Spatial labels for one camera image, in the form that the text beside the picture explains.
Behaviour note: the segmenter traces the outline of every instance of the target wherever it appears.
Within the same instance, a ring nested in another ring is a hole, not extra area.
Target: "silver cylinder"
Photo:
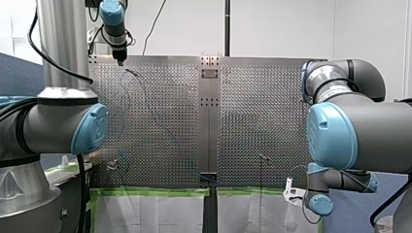
[[[346,79],[347,76],[339,67],[332,65],[321,66],[309,74],[305,85],[306,91],[316,100],[316,103],[326,101],[329,97],[339,93],[352,92],[345,81],[333,81],[319,88],[326,81],[342,78]]]
[[[85,0],[37,0],[42,50],[58,65],[88,77]],[[43,61],[40,98],[95,98],[85,81]]]

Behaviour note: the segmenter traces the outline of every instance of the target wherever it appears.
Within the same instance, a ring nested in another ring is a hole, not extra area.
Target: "black cable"
[[[93,53],[93,45],[94,45],[94,41],[96,40],[97,36],[99,35],[99,33],[102,31],[104,27],[104,24],[102,24],[99,29],[97,29],[96,33],[94,33],[93,39],[91,40],[90,45],[88,46],[88,55],[91,55]]]
[[[85,163],[83,161],[83,156],[81,153],[76,155],[79,164],[79,175],[80,175],[80,194],[81,194],[81,205],[80,205],[80,215],[78,223],[78,233],[83,233],[85,227],[85,216],[86,216],[86,171]]]
[[[412,179],[409,179],[397,192],[394,193],[388,200],[384,202],[375,212],[370,216],[370,224],[375,227],[375,218],[381,214],[385,209],[387,209],[400,195],[403,194],[412,185]]]
[[[337,79],[333,79],[333,80],[326,80],[325,82],[323,82],[322,84],[320,84],[320,85],[316,88],[315,92],[313,93],[313,97],[312,97],[312,102],[313,102],[313,104],[318,103],[318,101],[317,101],[317,95],[318,95],[319,91],[321,90],[321,88],[324,87],[326,84],[332,83],[332,82],[335,82],[335,81],[344,81],[344,82],[350,83],[352,86],[354,86],[354,87],[357,88],[357,92],[361,92],[361,90],[360,90],[360,88],[358,87],[357,83],[355,83],[354,81],[351,81],[351,80],[349,80],[349,79],[346,79],[346,78],[337,78]]]
[[[365,189],[369,189],[372,192],[375,192],[376,190],[374,190],[373,188],[369,187],[368,185],[362,183],[360,180],[356,179],[355,177],[349,175],[349,173],[345,172],[345,171],[339,171],[341,174],[345,175],[346,177],[348,177],[349,179],[351,179],[352,181],[356,182],[357,184],[359,184],[360,186],[364,187]]]
[[[302,213],[303,213],[303,216],[306,218],[306,220],[307,220],[309,223],[311,223],[312,225],[316,225],[316,224],[318,224],[319,222],[321,222],[322,217],[320,216],[318,220],[312,221],[312,220],[309,219],[309,217],[306,215],[306,213],[305,213],[305,200],[306,200],[307,194],[308,194],[308,189],[306,189],[306,192],[305,192],[305,194],[303,195],[303,200],[302,200]]]
[[[64,72],[64,73],[66,73],[66,74],[68,74],[68,75],[74,76],[74,77],[76,77],[76,78],[79,79],[79,80],[83,80],[83,81],[86,81],[86,82],[92,84],[92,83],[93,83],[93,79],[88,78],[88,77],[83,76],[83,75],[80,75],[80,74],[73,73],[72,71],[69,71],[68,69],[66,69],[66,68],[58,65],[58,64],[55,63],[47,54],[42,53],[42,52],[36,47],[36,45],[34,45],[32,39],[31,39],[31,34],[33,34],[33,30],[34,30],[34,27],[36,26],[37,18],[38,18],[38,17],[37,17],[37,9],[36,9],[36,14],[34,15],[33,21],[32,21],[31,26],[30,26],[30,30],[29,30],[28,33],[27,33],[27,40],[28,40],[28,43],[30,44],[31,48],[33,48],[43,59],[45,59],[47,62],[49,62],[49,64],[52,65],[54,68],[56,68],[56,69],[58,69],[58,70],[60,70],[60,71],[62,71],[62,72]]]
[[[310,103],[310,102],[307,100],[308,94],[306,93],[306,80],[307,80],[307,78],[308,78],[307,76],[308,76],[309,65],[310,65],[312,62],[315,62],[315,60],[308,60],[308,61],[306,61],[306,68],[305,68],[305,70],[303,71],[303,77],[302,77],[302,98],[303,98],[303,101],[305,101],[308,105],[312,105],[312,103]]]
[[[152,36],[152,33],[154,32],[155,23],[157,22],[157,19],[158,19],[158,17],[160,16],[160,13],[161,13],[161,11],[163,10],[163,7],[164,7],[164,4],[165,4],[165,3],[166,3],[166,0],[163,0],[163,3],[161,4],[160,10],[158,11],[157,16],[156,16],[155,19],[154,19],[154,24],[152,25],[152,29],[151,29],[151,31],[149,32],[148,36],[146,37],[145,46],[143,47],[142,55],[145,55],[146,47],[147,47],[147,45],[148,45],[148,40],[149,40],[149,38]]]
[[[88,16],[90,17],[92,22],[96,22],[99,19],[100,7],[96,7],[96,8],[97,8],[97,12],[96,12],[95,18],[93,18],[93,16],[91,15],[91,8],[88,8]]]
[[[12,114],[23,110],[25,108],[31,108],[37,104],[37,98],[30,98],[30,99],[24,99],[20,100],[16,103],[13,103],[6,108],[3,108],[0,111],[0,122],[2,122],[4,119],[7,117],[11,116]]]

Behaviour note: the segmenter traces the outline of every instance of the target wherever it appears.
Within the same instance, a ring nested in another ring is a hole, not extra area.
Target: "cable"
[[[31,48],[33,48],[43,59],[45,59],[47,62],[49,62],[49,64],[52,65],[54,68],[56,68],[56,69],[58,69],[58,70],[60,70],[60,71],[62,71],[62,72],[64,72],[64,73],[66,73],[66,74],[68,74],[68,75],[74,76],[74,77],[76,77],[76,78],[79,79],[79,80],[83,80],[83,81],[86,81],[86,82],[92,84],[92,83],[93,83],[93,79],[88,78],[88,77],[83,76],[83,75],[80,75],[80,74],[73,73],[72,71],[69,71],[68,69],[66,69],[66,68],[58,65],[58,64],[55,63],[47,54],[42,53],[42,52],[36,47],[36,45],[34,45],[32,39],[31,39],[31,34],[33,34],[33,30],[34,30],[34,27],[36,26],[37,18],[38,18],[38,16],[37,16],[37,9],[36,9],[36,14],[34,15],[33,21],[31,22],[30,29],[29,29],[29,31],[28,31],[28,33],[27,33],[27,40],[28,40],[28,43],[30,44]]]
[[[387,207],[389,207],[400,195],[403,194],[412,185],[412,179],[409,179],[400,189],[397,190],[388,200],[384,202],[375,212],[370,216],[370,224],[375,227],[375,218],[381,214]]]
[[[100,7],[96,7],[97,8],[97,12],[96,12],[96,17],[93,18],[93,16],[91,15],[91,8],[88,8],[88,16],[90,17],[92,22],[96,22],[99,19],[99,13],[100,13]]]
[[[307,80],[307,76],[308,76],[308,69],[309,69],[309,65],[311,65],[311,63],[315,62],[315,60],[308,60],[306,61],[306,68],[303,71],[303,77],[302,77],[302,98],[303,101],[305,101],[308,105],[312,105],[312,103],[310,103],[308,101],[308,95],[306,94],[306,80]]]
[[[354,178],[353,176],[349,175],[349,173],[345,172],[345,171],[339,171],[340,173],[342,173],[343,175],[347,176],[349,179],[351,179],[352,181],[356,182],[357,184],[359,184],[360,186],[364,187],[365,189],[369,189],[372,192],[375,192],[376,190],[372,189],[371,187],[367,186],[366,184],[362,183],[360,180]]]
[[[161,13],[161,11],[163,10],[163,7],[164,7],[164,4],[165,4],[165,3],[166,3],[166,0],[163,0],[163,3],[161,4],[160,10],[158,11],[157,16],[156,16],[155,19],[154,19],[154,24],[152,25],[152,29],[151,29],[151,31],[149,32],[148,36],[146,37],[145,46],[144,46],[144,48],[143,48],[142,55],[145,55],[146,47],[147,47],[147,45],[148,45],[148,40],[149,40],[149,38],[152,36],[152,33],[154,32],[155,23],[157,22],[157,19],[158,19],[158,17],[160,16],[160,13]]]
[[[94,41],[96,40],[97,35],[99,35],[99,33],[102,31],[103,27],[104,27],[104,24],[102,24],[102,25],[99,27],[99,29],[97,29],[96,33],[94,33],[93,39],[91,40],[90,45],[88,46],[88,55],[92,55],[92,54],[93,54],[92,47],[93,47],[93,45],[94,45]]]
[[[319,222],[321,222],[321,220],[322,220],[323,217],[322,217],[322,216],[319,216],[319,219],[318,219],[318,220],[312,221],[312,220],[309,219],[309,217],[306,215],[306,213],[305,213],[305,200],[306,200],[307,194],[308,194],[308,189],[306,189],[305,194],[303,195],[303,200],[302,200],[302,212],[303,212],[303,216],[306,218],[306,220],[307,220],[309,223],[311,223],[312,225],[316,225],[316,224],[318,224]]]
[[[291,168],[291,170],[289,171],[289,174],[288,174],[288,178],[291,178],[291,177],[292,177],[292,172],[293,172],[294,170],[296,170],[297,168],[307,169],[308,166],[305,166],[305,165],[297,165],[297,166]]]
[[[37,104],[37,98],[30,98],[25,100],[20,100],[15,102],[0,111],[0,122],[2,122],[7,117],[11,116],[12,114],[23,110],[25,108],[31,108]]]
[[[78,223],[78,233],[83,233],[85,227],[85,216],[86,216],[86,171],[85,163],[83,161],[83,156],[81,153],[78,153],[77,160],[79,164],[79,175],[80,175],[80,194],[81,194],[81,206],[80,206],[80,215]]]

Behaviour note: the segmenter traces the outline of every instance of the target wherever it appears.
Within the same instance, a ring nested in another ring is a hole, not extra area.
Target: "pegboard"
[[[300,69],[306,61],[221,60],[220,183],[284,187],[290,170],[310,161],[305,132],[308,106],[300,91]],[[306,185],[304,172],[293,171],[293,185]]]
[[[292,167],[310,161],[300,93],[308,59],[215,59],[213,69],[202,57],[129,56],[124,67],[90,59],[109,109],[95,186],[199,187],[209,169],[217,185],[281,187]],[[108,169],[115,160],[118,169]],[[296,176],[305,185],[304,172]]]
[[[109,110],[94,185],[199,186],[198,59],[129,56],[123,67],[107,56],[90,60]],[[108,169],[115,160],[118,169]]]

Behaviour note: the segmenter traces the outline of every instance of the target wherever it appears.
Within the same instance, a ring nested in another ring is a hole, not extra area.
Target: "black pole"
[[[224,56],[230,56],[230,0],[224,7]]]

